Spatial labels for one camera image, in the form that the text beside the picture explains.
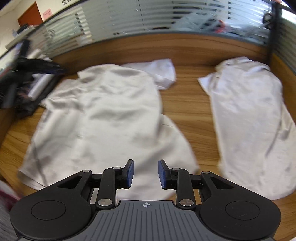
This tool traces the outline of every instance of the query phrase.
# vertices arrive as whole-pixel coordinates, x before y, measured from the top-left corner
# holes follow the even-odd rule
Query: brown door
[[[29,25],[39,25],[43,23],[37,3],[34,2],[34,4],[23,13],[18,21],[20,26],[23,26],[26,23]]]

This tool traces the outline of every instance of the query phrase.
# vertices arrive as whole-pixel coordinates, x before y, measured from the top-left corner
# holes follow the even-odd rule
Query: wooden desk surface
[[[177,66],[177,82],[167,91],[162,91],[164,114],[170,117],[189,140],[196,155],[200,170],[219,174],[219,152],[210,100],[198,84],[197,77],[214,72],[211,66]],[[43,113],[38,108],[29,118],[15,122],[8,131],[0,148],[0,173],[18,192],[28,195],[33,189],[22,184],[17,178],[17,170]],[[196,190],[197,202],[200,202]],[[296,236],[296,192],[276,200],[282,213],[281,225],[275,235],[276,240],[288,241]]]

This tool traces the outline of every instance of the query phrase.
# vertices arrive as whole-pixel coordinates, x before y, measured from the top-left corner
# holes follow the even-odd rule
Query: white garment
[[[158,160],[170,168],[197,171],[188,141],[161,114],[152,75],[106,64],[78,76],[65,80],[44,101],[46,110],[20,168],[26,185],[41,189],[84,169],[102,173],[133,159],[131,189],[117,190],[117,198],[160,200],[174,191],[162,190]]]
[[[296,128],[269,70],[240,57],[199,83],[211,99],[223,176],[275,200],[296,188]]]
[[[176,71],[169,59],[158,59],[151,62],[123,64],[123,67],[143,70],[154,77],[159,90],[167,90],[176,81]]]

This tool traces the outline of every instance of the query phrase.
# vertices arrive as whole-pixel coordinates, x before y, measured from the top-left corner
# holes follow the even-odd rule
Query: silver screw
[[[179,203],[184,207],[190,207],[194,204],[194,202],[190,199],[182,199]]]
[[[110,206],[112,204],[112,200],[108,198],[103,198],[98,201],[98,204],[103,207]]]

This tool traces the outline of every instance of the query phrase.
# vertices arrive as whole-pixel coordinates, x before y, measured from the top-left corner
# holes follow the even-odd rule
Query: pink paper sign
[[[52,10],[48,9],[43,13],[43,19],[46,20],[48,19],[50,16],[52,16]]]

